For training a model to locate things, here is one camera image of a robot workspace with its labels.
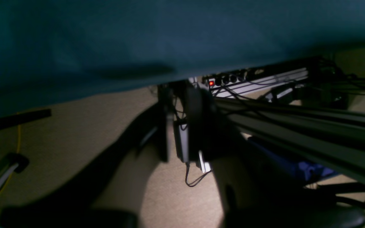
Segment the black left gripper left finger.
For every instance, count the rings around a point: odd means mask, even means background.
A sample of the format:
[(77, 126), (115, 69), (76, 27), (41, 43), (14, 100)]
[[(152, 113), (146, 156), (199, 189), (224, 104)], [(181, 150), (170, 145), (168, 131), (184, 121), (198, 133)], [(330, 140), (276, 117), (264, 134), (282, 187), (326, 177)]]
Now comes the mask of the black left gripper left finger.
[(67, 183), (22, 207), (3, 209), (3, 228), (137, 228), (151, 174), (170, 153), (170, 87)]

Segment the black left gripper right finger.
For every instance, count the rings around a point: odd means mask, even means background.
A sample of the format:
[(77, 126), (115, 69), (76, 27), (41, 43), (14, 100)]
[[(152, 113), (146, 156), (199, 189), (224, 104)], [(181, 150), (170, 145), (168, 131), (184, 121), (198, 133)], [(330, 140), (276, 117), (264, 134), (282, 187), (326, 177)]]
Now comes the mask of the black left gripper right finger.
[(210, 162), (225, 228), (362, 228), (365, 212), (340, 206), (334, 194), (306, 189), (248, 142), (203, 89), (182, 93), (187, 160)]

